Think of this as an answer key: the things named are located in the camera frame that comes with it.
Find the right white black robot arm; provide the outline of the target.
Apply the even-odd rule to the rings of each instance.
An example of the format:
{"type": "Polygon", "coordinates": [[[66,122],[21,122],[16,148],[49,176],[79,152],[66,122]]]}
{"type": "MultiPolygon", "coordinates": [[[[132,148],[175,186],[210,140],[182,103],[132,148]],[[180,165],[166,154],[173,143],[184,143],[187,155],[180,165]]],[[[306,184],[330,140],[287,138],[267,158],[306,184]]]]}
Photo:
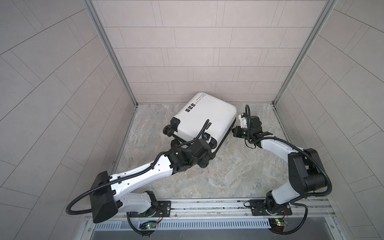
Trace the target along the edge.
{"type": "Polygon", "coordinates": [[[269,213],[275,214],[287,203],[310,196],[326,196],[332,191],[331,180],[317,151],[299,148],[272,133],[264,132],[257,116],[243,113],[239,119],[241,125],[232,130],[234,137],[268,150],[288,163],[289,180],[266,194],[265,206],[269,213]]]}

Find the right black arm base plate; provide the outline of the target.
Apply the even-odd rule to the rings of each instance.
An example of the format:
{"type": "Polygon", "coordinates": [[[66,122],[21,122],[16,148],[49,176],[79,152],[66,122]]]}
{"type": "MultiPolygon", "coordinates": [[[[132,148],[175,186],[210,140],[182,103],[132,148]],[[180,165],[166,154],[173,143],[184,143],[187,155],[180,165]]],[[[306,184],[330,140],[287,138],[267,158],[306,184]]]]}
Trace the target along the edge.
{"type": "Polygon", "coordinates": [[[253,199],[246,201],[244,207],[251,209],[253,216],[292,215],[292,209],[289,203],[278,205],[273,200],[253,199]]]}

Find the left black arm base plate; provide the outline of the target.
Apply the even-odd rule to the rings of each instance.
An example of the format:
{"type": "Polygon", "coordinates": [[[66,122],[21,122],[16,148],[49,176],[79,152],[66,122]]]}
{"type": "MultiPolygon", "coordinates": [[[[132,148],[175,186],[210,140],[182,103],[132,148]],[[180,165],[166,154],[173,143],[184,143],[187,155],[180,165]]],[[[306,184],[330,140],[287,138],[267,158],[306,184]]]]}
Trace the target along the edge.
{"type": "Polygon", "coordinates": [[[157,201],[154,207],[150,207],[143,213],[128,212],[131,218],[158,218],[169,217],[171,211],[171,201],[157,201]]]}

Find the white suitcase black lining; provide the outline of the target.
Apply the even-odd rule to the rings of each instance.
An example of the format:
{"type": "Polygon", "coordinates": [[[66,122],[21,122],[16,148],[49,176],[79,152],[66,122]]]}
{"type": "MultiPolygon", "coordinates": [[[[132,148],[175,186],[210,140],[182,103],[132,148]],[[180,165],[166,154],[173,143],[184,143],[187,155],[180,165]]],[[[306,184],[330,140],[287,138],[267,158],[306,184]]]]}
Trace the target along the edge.
{"type": "Polygon", "coordinates": [[[211,146],[214,158],[236,122],[235,106],[206,93],[196,94],[165,126],[173,146],[186,148],[198,139],[211,146]]]}

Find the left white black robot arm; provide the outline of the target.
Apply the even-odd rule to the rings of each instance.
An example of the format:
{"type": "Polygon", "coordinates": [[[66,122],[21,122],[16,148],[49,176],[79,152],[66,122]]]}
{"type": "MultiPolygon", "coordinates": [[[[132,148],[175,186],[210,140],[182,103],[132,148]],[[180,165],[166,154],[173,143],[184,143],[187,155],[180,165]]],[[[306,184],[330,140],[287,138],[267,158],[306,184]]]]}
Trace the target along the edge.
{"type": "Polygon", "coordinates": [[[207,143],[198,139],[190,145],[177,145],[167,152],[161,152],[146,165],[120,174],[99,173],[90,194],[91,213],[95,224],[102,223],[118,212],[154,212],[157,200],[151,191],[135,194],[133,191],[155,180],[185,172],[194,165],[205,168],[214,158],[217,142],[207,143]]]}

